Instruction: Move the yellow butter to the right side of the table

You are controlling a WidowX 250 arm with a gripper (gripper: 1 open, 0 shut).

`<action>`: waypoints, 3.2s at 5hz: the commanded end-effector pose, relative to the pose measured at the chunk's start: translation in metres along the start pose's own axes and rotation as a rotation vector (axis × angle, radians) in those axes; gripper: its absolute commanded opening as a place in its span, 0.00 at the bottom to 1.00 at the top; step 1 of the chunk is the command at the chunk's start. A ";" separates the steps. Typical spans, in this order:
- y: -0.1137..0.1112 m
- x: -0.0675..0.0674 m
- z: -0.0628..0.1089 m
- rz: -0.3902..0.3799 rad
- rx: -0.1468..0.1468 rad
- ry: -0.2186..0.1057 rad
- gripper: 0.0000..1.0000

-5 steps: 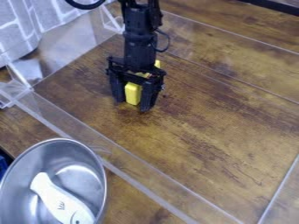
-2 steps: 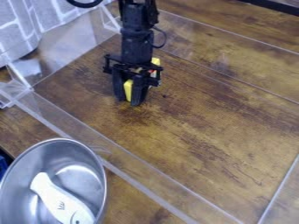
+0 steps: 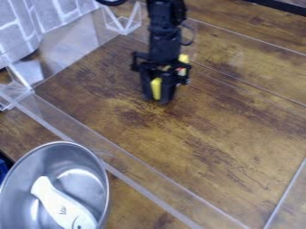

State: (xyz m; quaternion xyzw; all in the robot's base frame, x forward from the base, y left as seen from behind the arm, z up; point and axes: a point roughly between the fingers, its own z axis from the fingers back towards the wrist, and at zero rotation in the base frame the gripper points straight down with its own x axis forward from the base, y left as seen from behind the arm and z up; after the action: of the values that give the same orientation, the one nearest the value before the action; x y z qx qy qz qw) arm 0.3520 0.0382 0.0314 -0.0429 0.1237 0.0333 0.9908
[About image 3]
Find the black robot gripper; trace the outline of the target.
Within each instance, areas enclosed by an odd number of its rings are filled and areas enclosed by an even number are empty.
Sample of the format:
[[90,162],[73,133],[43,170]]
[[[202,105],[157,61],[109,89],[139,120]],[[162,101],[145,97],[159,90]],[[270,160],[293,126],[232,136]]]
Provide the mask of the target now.
[[162,75],[162,98],[161,103],[167,104],[175,95],[175,85],[189,83],[189,58],[181,54],[182,46],[190,46],[193,42],[182,41],[182,29],[150,28],[150,50],[147,53],[133,53],[131,69],[141,72],[142,94],[145,100],[154,99],[151,82],[155,74]]

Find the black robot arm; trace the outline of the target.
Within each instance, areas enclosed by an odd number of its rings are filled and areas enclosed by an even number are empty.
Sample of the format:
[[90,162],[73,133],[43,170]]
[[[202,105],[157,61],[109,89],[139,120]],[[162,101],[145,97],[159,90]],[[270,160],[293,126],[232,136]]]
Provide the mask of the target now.
[[171,102],[178,85],[190,83],[189,57],[181,53],[183,21],[187,19],[185,0],[147,0],[150,18],[150,48],[147,53],[134,52],[131,69],[141,74],[145,100]]

